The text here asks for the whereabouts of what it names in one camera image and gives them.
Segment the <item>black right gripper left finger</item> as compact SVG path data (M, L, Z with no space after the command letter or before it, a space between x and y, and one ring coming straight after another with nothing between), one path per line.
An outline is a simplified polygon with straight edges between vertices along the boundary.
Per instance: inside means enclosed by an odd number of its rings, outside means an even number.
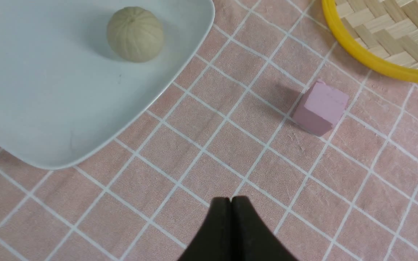
M215 197L201 227L179 260L230 261L231 246L231 202L227 197Z

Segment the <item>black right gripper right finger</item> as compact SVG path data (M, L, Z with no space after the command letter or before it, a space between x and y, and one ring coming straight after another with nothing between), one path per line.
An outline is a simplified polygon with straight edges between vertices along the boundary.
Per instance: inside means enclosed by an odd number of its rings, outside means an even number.
M269 230L247 196L231 200L232 261L297 261Z

